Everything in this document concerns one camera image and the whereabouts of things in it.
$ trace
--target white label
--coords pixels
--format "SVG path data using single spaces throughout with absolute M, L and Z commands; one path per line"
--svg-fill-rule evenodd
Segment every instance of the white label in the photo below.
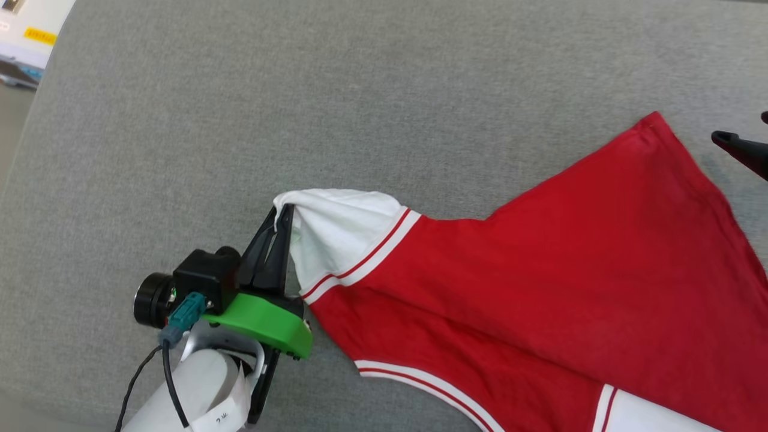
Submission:
M 250 395 L 253 393 L 256 381 L 246 379 L 241 368 L 230 396 L 193 421 L 185 430 L 190 432 L 237 432 L 240 430 L 248 420 Z

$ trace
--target floor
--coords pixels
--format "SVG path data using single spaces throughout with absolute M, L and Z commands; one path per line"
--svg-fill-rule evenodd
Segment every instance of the floor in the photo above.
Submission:
M 0 84 L 0 190 L 8 177 L 18 139 L 35 92 Z

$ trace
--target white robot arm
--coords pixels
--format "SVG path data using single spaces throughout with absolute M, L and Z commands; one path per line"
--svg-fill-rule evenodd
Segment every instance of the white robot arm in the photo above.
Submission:
M 245 375 L 243 367 L 213 347 L 255 354 Z M 163 383 L 136 413 L 125 432 L 236 432 L 243 429 L 251 394 L 266 370 L 264 349 L 258 341 L 224 327 L 200 321 L 192 328 L 181 362 L 173 372 L 174 386 L 190 426 L 183 428 Z

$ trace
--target clothing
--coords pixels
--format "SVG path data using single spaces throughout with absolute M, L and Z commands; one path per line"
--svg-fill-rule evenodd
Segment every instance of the clothing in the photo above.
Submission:
M 484 221 L 378 192 L 289 203 L 302 296 L 362 376 L 482 430 L 768 424 L 765 272 L 658 113 Z

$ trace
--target yellow label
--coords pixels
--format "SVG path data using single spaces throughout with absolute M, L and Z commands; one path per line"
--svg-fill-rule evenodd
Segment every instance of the yellow label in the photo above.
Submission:
M 48 45 L 56 43 L 56 35 L 32 27 L 27 27 L 27 31 L 24 32 L 24 37 Z

